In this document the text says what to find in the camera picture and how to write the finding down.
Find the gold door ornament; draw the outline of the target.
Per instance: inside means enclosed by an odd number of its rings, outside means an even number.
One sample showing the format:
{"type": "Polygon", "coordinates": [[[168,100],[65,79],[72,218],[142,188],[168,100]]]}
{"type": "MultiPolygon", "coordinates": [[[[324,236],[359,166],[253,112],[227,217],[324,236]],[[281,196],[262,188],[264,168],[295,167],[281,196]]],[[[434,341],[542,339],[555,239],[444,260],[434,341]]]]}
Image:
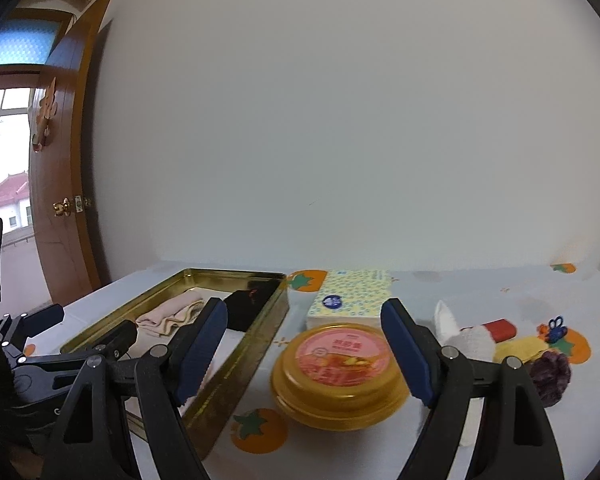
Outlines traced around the gold door ornament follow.
{"type": "Polygon", "coordinates": [[[50,135],[50,121],[57,114],[56,81],[53,77],[45,87],[41,99],[38,100],[38,111],[35,113],[35,127],[31,133],[32,150],[42,151],[50,135]]]}

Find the gold round tin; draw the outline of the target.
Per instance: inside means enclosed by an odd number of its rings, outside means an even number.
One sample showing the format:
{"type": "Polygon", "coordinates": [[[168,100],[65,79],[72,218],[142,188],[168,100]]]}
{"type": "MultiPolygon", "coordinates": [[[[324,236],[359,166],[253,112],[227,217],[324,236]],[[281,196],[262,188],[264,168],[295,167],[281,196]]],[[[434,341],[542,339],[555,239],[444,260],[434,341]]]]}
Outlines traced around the gold round tin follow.
{"type": "Polygon", "coordinates": [[[382,422],[410,395],[385,336],[353,323],[315,327],[291,339],[275,361],[270,388],[291,419],[340,432],[382,422]]]}

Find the red silicone sleeve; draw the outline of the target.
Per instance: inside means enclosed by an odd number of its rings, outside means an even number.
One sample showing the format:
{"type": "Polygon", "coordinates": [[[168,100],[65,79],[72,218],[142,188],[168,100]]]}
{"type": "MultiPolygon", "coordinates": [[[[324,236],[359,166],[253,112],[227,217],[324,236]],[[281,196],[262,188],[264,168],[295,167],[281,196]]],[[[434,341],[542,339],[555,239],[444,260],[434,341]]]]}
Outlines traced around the red silicone sleeve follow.
{"type": "Polygon", "coordinates": [[[517,335],[517,327],[506,318],[499,318],[483,324],[496,344],[513,339],[517,335]]]}

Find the window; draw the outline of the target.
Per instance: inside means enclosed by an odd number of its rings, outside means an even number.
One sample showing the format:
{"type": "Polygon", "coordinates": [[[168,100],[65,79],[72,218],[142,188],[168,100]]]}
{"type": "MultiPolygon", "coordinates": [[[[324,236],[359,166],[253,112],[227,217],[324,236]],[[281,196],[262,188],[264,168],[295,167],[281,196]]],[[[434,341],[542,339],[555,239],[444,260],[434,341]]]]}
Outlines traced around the window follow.
{"type": "Polygon", "coordinates": [[[65,11],[17,9],[0,26],[0,316],[50,303],[34,240],[30,111],[40,67],[72,19],[65,11]]]}

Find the brown wooden door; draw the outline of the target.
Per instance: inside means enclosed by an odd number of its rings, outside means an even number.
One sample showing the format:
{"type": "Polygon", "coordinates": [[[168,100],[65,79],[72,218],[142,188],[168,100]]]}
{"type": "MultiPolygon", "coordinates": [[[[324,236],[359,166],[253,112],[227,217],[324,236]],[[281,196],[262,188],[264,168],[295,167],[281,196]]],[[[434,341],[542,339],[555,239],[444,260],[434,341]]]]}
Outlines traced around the brown wooden door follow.
{"type": "Polygon", "coordinates": [[[82,182],[82,126],[86,84],[100,25],[111,0],[95,0],[50,52],[38,75],[30,113],[35,127],[38,100],[55,77],[57,114],[42,151],[30,155],[29,188],[38,258],[50,299],[71,304],[100,286],[82,182]],[[73,204],[69,217],[55,217],[53,203],[73,204]]]}

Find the pink cloth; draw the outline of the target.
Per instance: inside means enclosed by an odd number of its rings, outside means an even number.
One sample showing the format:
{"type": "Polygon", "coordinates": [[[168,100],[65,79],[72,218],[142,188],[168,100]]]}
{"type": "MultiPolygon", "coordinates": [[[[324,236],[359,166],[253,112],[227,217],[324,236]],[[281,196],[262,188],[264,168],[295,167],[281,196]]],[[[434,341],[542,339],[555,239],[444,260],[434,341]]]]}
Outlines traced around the pink cloth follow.
{"type": "Polygon", "coordinates": [[[136,325],[154,337],[170,336],[179,327],[193,323],[203,307],[201,294],[189,289],[139,316],[136,325]]]}

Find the black wristband red logo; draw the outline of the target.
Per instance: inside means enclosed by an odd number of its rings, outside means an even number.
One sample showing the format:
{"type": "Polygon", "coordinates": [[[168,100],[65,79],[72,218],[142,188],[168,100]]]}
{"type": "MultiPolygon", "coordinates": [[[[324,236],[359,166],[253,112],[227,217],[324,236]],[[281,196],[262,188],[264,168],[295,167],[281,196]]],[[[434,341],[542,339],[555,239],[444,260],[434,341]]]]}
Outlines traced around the black wristband red logo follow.
{"type": "Polygon", "coordinates": [[[275,287],[255,287],[232,292],[224,299],[227,328],[243,333],[249,330],[275,291],[275,287]]]}

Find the yellow cloth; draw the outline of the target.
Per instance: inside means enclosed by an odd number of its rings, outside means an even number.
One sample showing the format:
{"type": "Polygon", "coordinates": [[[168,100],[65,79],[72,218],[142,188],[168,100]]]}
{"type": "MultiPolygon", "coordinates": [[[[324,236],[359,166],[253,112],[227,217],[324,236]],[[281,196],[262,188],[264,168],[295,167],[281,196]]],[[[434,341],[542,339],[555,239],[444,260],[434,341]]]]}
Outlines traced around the yellow cloth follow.
{"type": "Polygon", "coordinates": [[[521,362],[528,363],[539,359],[549,348],[544,340],[535,336],[509,339],[495,345],[493,361],[501,363],[508,356],[516,356],[521,362]]]}

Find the purple scrunchie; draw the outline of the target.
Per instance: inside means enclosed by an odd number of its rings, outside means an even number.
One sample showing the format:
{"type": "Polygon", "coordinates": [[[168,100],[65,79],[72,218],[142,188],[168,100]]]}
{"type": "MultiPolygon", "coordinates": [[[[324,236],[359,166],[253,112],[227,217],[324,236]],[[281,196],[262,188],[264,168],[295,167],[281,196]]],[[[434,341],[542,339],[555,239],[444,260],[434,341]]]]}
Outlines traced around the purple scrunchie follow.
{"type": "Polygon", "coordinates": [[[537,359],[526,364],[526,370],[544,408],[550,408],[562,400],[571,382],[571,367],[564,354],[544,351],[537,359]]]}

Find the white knit gloves bundle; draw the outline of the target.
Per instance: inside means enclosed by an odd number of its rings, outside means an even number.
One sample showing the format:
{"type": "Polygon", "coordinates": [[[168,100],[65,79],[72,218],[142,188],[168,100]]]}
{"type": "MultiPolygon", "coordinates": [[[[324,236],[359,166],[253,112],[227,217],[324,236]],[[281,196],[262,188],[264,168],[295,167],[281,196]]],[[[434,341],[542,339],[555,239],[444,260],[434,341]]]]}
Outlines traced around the white knit gloves bundle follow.
{"type": "MultiPolygon", "coordinates": [[[[483,325],[461,330],[458,334],[449,338],[445,344],[457,348],[468,359],[484,362],[493,361],[495,342],[491,333],[483,325]]],[[[460,445],[464,448],[473,446],[476,443],[482,406],[483,400],[481,399],[471,399],[469,402],[463,433],[460,437],[460,445]]]]}

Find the persimmon print tablecloth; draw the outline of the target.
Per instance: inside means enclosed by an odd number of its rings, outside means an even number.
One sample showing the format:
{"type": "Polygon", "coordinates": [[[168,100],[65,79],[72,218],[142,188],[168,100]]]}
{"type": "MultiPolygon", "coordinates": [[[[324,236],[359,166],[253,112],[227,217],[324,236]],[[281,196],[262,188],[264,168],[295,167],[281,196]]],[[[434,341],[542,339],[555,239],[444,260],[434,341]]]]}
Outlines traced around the persimmon print tablecloth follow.
{"type": "MultiPolygon", "coordinates": [[[[600,271],[585,263],[565,273],[550,264],[513,269],[451,272],[389,271],[390,297],[400,298],[419,323],[432,326],[434,307],[443,300],[460,326],[507,318],[519,336],[561,315],[592,350],[591,359],[571,367],[562,400],[547,410],[566,479],[584,479],[600,460],[600,271]]],[[[33,339],[36,354],[59,352],[74,335],[179,270],[198,264],[160,263],[120,278],[65,308],[65,318],[33,339]]],[[[283,416],[286,442],[277,450],[252,454],[232,441],[234,415],[257,408],[275,410],[268,381],[279,353],[306,322],[315,294],[292,290],[289,311],[251,379],[230,423],[204,460],[211,479],[397,479],[417,439],[422,404],[409,398],[396,414],[361,431],[315,430],[283,416]]]]}

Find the gold rectangular tin tray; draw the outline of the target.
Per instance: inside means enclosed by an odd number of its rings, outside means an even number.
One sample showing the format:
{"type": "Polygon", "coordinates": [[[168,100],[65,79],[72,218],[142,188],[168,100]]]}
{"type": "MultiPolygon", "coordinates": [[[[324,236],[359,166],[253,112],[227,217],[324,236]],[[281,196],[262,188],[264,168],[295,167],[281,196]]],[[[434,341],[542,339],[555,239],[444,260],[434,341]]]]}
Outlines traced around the gold rectangular tin tray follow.
{"type": "Polygon", "coordinates": [[[204,305],[210,302],[212,312],[200,312],[193,323],[166,337],[151,337],[137,326],[135,344],[126,354],[139,358],[155,346],[170,348],[183,425],[198,455],[206,458],[289,310],[285,274],[195,268],[178,271],[73,336],[60,347],[60,352],[85,350],[120,322],[130,320],[136,324],[142,314],[189,289],[201,294],[204,305]],[[236,290],[255,287],[275,287],[276,291],[249,330],[229,330],[224,299],[236,290]]]}

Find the yellow blue tissue pack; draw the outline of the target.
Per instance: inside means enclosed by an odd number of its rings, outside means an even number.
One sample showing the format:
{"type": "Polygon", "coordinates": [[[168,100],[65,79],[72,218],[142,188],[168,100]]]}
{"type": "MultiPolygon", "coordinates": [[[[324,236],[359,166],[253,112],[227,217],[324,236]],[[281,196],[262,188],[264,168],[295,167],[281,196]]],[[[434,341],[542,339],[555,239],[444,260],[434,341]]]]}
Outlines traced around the yellow blue tissue pack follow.
{"type": "Polygon", "coordinates": [[[353,323],[380,327],[380,311],[391,297],[386,270],[332,270],[306,312],[306,328],[353,323]]]}

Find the brass door knob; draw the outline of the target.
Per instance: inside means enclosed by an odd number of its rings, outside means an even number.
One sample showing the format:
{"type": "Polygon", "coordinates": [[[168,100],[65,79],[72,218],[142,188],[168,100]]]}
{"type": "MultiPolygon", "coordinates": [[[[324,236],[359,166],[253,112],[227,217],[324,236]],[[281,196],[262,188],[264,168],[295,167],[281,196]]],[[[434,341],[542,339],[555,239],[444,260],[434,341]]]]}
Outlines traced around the brass door knob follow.
{"type": "Polygon", "coordinates": [[[73,204],[70,198],[65,197],[60,202],[53,203],[55,217],[69,217],[73,213],[73,204]]]}

